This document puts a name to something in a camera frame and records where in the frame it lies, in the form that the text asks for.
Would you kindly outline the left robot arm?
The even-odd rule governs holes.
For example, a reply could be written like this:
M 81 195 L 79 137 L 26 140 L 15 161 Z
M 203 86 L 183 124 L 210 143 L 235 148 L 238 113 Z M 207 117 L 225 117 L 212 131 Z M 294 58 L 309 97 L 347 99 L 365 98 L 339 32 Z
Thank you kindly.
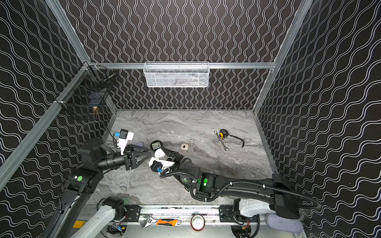
M 118 153 L 99 138 L 85 142 L 79 152 L 82 163 L 64 183 L 58 208 L 43 232 L 44 238 L 67 238 L 80 211 L 107 172 L 120 167 L 127 171 L 136 169 L 152 154 L 150 148 L 133 144 Z

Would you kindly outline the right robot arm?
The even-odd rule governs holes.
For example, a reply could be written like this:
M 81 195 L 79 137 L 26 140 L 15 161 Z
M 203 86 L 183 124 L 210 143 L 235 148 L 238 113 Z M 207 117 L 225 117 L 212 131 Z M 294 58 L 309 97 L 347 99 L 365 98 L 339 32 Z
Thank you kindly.
M 176 178 L 194 200 L 213 202 L 221 196 L 254 199 L 265 202 L 271 211 L 286 219 L 300 218 L 301 209 L 320 209 L 321 203 L 309 196 L 296 193 L 279 174 L 265 179 L 238 179 L 203 172 L 182 154 L 162 148 L 174 165 L 164 169 L 160 178 Z

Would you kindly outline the white round earbud case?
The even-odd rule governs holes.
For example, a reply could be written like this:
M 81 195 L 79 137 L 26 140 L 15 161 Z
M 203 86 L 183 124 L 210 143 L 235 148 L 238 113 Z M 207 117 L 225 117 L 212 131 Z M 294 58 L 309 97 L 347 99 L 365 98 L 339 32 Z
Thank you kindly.
M 162 159 L 162 158 L 166 157 L 166 154 L 161 148 L 159 148 L 159 149 L 155 150 L 154 156 L 157 159 Z

